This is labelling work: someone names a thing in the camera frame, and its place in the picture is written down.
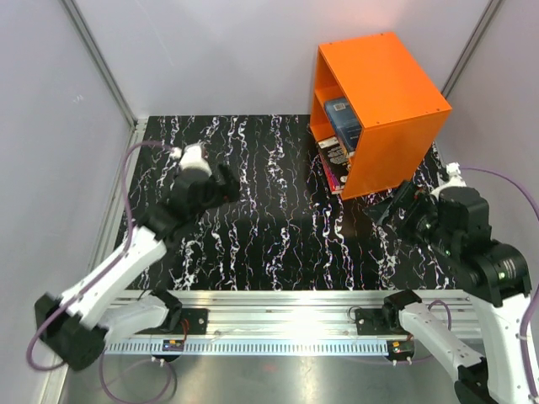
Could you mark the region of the red comic book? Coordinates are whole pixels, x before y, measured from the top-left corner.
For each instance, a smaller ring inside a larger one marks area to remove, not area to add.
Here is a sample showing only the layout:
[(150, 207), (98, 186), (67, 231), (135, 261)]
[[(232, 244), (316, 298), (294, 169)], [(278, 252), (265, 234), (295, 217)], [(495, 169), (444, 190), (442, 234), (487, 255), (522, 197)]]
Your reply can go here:
[(344, 189), (344, 185), (332, 174), (325, 162), (322, 162), (322, 166), (331, 194), (341, 194)]

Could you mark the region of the purple treehouse book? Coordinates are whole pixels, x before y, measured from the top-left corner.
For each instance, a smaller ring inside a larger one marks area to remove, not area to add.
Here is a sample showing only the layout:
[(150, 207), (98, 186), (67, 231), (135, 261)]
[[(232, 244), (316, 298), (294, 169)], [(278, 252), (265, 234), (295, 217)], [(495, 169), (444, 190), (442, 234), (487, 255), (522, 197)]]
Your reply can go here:
[(347, 164), (330, 162), (323, 155), (320, 158), (331, 193), (341, 194), (348, 177)]

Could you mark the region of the black book gold text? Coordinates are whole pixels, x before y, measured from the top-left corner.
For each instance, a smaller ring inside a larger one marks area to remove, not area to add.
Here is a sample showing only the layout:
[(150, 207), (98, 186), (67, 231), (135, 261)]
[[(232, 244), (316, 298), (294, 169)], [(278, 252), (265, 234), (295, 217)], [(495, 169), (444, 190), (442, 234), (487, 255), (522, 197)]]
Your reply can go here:
[(330, 162), (334, 163), (346, 163), (349, 175), (350, 162), (348, 157), (344, 154), (343, 149), (335, 136), (328, 139), (319, 141), (317, 143), (318, 150), (326, 157)]

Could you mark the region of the dark blue book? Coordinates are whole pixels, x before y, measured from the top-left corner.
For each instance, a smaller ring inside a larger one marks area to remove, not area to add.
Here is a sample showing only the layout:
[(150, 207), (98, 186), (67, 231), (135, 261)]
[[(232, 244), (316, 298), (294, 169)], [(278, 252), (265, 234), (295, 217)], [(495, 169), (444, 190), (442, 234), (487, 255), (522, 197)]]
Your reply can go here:
[(330, 99), (324, 103), (324, 110), (336, 136), (343, 142), (348, 155), (353, 156), (362, 127), (349, 101), (344, 97)]

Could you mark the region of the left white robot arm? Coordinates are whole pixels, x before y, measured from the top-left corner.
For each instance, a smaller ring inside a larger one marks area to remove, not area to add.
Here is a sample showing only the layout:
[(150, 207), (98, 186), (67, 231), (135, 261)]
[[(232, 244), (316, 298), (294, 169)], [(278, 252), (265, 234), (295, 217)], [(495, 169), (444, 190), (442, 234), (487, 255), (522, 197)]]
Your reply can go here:
[(211, 166), (201, 144), (164, 148), (179, 163), (170, 189), (139, 219), (126, 207), (128, 231), (123, 243), (61, 295), (45, 293), (35, 302), (36, 334), (26, 352), (33, 369), (44, 369), (32, 358), (37, 341), (61, 364), (80, 371), (112, 343), (149, 329), (171, 334), (185, 325), (181, 301), (167, 290), (153, 290), (120, 309), (110, 306), (144, 269), (174, 250), (208, 210), (240, 198), (237, 175), (225, 163)]

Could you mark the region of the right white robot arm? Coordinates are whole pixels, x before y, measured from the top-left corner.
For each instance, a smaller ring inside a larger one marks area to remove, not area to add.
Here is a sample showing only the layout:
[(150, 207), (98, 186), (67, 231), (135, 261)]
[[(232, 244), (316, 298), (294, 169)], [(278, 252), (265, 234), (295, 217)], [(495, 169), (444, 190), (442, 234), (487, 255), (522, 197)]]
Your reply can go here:
[(387, 223), (399, 210), (404, 212), (399, 238), (431, 247), (448, 260), (478, 317), (484, 351), (467, 346), (411, 290), (385, 298), (382, 326), (421, 342), (450, 376), (459, 402), (536, 403), (529, 269), (518, 249), (492, 238), (488, 201), (460, 180), (433, 192), (403, 181), (376, 205), (377, 224)]

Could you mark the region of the orange two-shelf cabinet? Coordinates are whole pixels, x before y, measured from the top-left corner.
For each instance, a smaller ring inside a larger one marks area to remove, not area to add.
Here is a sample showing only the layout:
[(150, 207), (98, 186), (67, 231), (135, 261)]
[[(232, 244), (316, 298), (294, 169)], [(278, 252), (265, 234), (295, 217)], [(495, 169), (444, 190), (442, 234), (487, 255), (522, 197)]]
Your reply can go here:
[(361, 127), (342, 199), (412, 179), (451, 112), (393, 32), (319, 45), (310, 118), (316, 141), (334, 135), (324, 105), (341, 97)]

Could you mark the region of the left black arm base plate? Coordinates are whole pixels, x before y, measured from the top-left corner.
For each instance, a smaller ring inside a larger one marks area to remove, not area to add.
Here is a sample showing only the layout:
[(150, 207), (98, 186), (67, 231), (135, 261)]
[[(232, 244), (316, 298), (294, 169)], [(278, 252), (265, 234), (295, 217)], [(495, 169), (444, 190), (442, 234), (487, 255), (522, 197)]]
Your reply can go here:
[(204, 336), (208, 327), (209, 310), (206, 308), (186, 308), (182, 310), (180, 322), (171, 330), (148, 328), (139, 332), (147, 335), (184, 335), (184, 327), (189, 336)]

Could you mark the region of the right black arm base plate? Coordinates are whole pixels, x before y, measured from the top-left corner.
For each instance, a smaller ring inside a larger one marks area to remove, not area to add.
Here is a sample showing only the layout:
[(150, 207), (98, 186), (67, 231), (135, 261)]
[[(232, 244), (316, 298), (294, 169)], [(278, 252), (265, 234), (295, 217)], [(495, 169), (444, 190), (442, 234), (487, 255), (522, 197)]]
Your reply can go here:
[(403, 310), (382, 308), (364, 308), (356, 306), (350, 309), (357, 334), (360, 336), (378, 336), (393, 338), (411, 338), (413, 333), (402, 328), (399, 315)]

